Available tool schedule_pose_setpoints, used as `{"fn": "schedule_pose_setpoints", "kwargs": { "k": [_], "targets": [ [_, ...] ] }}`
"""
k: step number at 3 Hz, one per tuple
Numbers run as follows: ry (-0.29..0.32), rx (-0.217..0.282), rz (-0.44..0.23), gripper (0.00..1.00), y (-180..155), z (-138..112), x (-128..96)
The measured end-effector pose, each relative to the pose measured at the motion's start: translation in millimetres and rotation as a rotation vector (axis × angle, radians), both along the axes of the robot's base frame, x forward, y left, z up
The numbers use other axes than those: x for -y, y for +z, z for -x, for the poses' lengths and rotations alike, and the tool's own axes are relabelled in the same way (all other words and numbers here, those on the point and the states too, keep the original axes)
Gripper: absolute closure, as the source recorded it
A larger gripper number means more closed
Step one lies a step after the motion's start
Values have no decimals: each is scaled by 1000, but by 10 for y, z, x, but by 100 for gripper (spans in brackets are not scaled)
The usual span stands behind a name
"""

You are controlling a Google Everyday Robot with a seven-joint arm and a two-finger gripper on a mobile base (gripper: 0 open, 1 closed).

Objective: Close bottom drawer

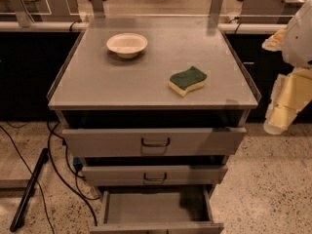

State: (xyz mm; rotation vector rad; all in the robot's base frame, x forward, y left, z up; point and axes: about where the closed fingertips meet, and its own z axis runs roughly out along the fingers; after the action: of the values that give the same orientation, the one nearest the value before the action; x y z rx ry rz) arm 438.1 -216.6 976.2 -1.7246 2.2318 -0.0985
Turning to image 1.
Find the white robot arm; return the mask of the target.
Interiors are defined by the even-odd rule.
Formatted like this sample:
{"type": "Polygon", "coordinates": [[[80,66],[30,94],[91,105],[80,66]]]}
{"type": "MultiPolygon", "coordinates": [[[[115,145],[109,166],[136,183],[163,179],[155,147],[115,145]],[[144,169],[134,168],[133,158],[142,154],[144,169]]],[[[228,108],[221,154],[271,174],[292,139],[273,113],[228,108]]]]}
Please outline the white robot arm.
{"type": "Polygon", "coordinates": [[[281,51],[283,61],[293,67],[291,73],[279,74],[275,80],[263,124],[268,134],[280,135],[312,101],[312,0],[306,0],[288,25],[266,39],[262,48],[281,51]]]}

